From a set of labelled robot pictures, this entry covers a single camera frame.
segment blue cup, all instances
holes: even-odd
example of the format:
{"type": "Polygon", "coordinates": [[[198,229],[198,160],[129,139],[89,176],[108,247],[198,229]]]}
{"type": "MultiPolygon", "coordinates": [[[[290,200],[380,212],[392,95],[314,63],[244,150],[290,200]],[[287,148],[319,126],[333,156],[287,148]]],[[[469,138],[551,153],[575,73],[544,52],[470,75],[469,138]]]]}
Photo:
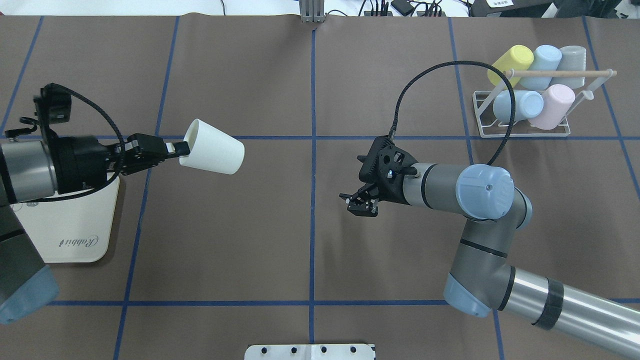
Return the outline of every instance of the blue cup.
{"type": "MultiPolygon", "coordinates": [[[[529,70],[557,70],[562,60],[562,52],[551,45],[540,45],[533,52],[533,63],[529,70]]],[[[529,90],[544,90],[549,87],[551,78],[522,78],[520,84],[529,90]]]]}
{"type": "MultiPolygon", "coordinates": [[[[545,104],[540,93],[527,90],[515,90],[514,93],[516,96],[515,122],[540,115],[545,104]]],[[[511,98],[507,90],[499,93],[493,100],[493,114],[500,122],[509,122],[511,98]]]]}

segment silver metal tube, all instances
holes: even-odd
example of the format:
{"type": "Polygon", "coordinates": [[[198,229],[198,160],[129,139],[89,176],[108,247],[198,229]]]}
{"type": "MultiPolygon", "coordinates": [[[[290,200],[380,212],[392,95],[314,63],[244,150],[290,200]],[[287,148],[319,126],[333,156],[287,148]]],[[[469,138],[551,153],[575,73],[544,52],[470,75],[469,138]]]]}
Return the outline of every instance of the silver metal tube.
{"type": "MultiPolygon", "coordinates": [[[[549,293],[546,277],[516,269],[505,311],[536,323],[549,293]]],[[[561,331],[615,354],[640,359],[640,312],[562,285],[563,300],[552,330],[561,331]]]]}
{"type": "Polygon", "coordinates": [[[571,286],[564,286],[563,309],[554,329],[640,359],[640,312],[571,286]]]}
{"type": "Polygon", "coordinates": [[[54,194],[56,172],[47,146],[40,141],[2,145],[4,160],[17,202],[54,194]]]}

